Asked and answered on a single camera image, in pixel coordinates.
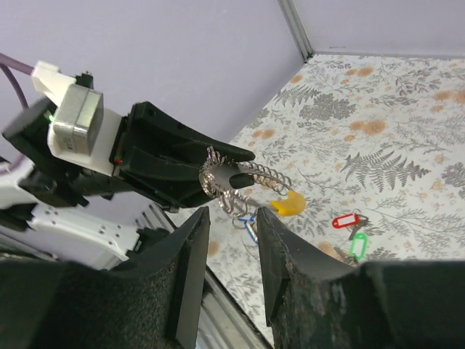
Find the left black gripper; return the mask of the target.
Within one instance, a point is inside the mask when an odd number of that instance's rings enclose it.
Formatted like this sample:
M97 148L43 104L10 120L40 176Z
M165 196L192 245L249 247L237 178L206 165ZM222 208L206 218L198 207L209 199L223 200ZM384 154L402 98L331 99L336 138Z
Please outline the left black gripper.
M255 159L252 151L210 138L143 102L121 119L109 161L114 177L164 209L193 208L211 200L199 180L209 148L238 162Z

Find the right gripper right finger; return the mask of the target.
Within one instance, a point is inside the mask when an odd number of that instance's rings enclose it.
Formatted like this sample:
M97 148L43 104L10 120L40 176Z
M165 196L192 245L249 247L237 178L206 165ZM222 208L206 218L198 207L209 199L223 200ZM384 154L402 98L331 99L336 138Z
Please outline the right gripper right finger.
M340 262L270 210L256 217L265 318L277 348L462 348L464 263Z

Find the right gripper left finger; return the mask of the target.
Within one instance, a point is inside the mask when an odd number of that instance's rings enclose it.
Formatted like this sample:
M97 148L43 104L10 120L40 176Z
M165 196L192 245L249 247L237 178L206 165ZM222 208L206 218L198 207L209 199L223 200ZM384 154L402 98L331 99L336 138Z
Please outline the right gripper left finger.
M210 216L197 209L174 232L112 270L75 262L1 264L3 348L194 348Z

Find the green key tag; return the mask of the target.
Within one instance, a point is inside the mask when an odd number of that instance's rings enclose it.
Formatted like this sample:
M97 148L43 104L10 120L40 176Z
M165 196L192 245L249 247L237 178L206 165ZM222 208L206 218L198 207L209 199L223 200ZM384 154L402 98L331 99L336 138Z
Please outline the green key tag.
M342 261L348 265L357 265L365 257L368 247L368 236L364 233L356 233L351 240L347 251L341 250Z

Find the red key tag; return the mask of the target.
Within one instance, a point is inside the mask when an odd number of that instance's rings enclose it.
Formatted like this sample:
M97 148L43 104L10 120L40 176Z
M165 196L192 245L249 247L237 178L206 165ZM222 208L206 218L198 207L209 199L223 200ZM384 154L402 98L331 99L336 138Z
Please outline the red key tag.
M334 218L331 224L336 229L350 228L351 232L348 239L352 241L356 233L368 224L368 221L368 217L362 214L350 213Z

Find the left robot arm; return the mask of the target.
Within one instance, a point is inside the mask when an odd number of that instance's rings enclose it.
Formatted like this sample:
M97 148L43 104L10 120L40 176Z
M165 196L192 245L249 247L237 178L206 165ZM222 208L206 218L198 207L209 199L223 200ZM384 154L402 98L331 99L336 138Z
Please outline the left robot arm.
M89 208L91 197L137 193L165 211L194 208L209 202L199 180L208 155L218 151L240 163L255 158L142 102L126 116L106 111L92 151L95 164L73 164L53 156L47 145L56 112L42 98L3 132L22 158L1 161L1 225L33 249L98 270L127 262L167 230L98 218Z

